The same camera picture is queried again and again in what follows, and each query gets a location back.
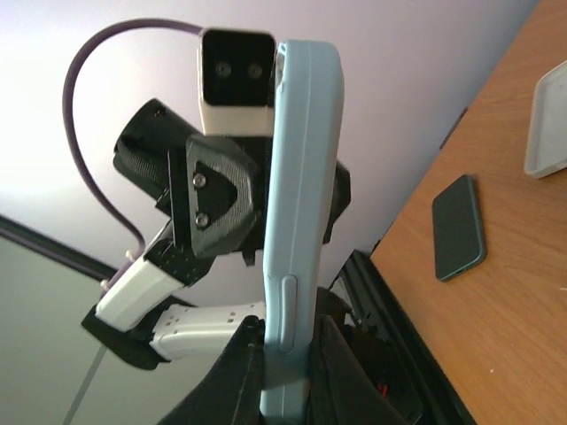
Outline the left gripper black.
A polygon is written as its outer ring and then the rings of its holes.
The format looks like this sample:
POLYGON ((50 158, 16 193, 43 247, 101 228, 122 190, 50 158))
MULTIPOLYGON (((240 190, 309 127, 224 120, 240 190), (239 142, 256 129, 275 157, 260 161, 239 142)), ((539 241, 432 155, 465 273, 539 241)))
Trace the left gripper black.
POLYGON ((114 147, 117 171, 146 192, 169 221, 145 257, 161 268, 209 268, 262 250, 271 137, 205 136, 158 99, 144 104, 114 147))

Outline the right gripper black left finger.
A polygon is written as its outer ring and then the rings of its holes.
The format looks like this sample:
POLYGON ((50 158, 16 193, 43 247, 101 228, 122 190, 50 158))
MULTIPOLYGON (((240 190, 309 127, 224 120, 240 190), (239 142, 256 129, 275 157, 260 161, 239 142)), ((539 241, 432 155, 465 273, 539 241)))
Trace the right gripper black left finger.
POLYGON ((159 423, 262 424, 264 329, 263 320, 245 317, 205 378, 159 423))

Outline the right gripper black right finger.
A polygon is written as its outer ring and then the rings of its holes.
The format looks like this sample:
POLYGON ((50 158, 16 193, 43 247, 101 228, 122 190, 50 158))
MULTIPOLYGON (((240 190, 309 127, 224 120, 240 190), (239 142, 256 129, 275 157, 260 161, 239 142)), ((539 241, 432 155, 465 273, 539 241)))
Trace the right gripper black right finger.
POLYGON ((315 320, 309 357, 309 424, 403 424, 377 393, 335 321, 315 320))

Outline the light blue phone case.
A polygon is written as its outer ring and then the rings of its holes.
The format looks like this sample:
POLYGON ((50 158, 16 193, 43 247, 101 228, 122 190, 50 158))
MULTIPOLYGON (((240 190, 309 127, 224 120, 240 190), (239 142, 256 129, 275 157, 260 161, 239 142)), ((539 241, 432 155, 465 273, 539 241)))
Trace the light blue phone case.
POLYGON ((275 70, 260 412, 267 424, 302 424, 320 257, 344 110, 344 75, 336 47, 317 41, 281 42, 275 70))

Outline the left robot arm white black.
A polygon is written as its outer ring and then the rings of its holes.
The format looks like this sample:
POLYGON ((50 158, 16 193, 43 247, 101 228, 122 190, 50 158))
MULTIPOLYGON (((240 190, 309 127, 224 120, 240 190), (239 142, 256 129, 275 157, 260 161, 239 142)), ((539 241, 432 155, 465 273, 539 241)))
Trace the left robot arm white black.
POLYGON ((274 136, 202 135, 152 99, 121 131, 115 168, 155 200, 167 224, 107 284, 83 327, 133 367, 153 370, 221 349, 249 315, 268 347, 297 357, 312 329, 322 246, 350 201, 337 161, 341 111, 283 104, 274 136), (176 294, 216 258, 264 256, 265 299, 201 308, 176 294))

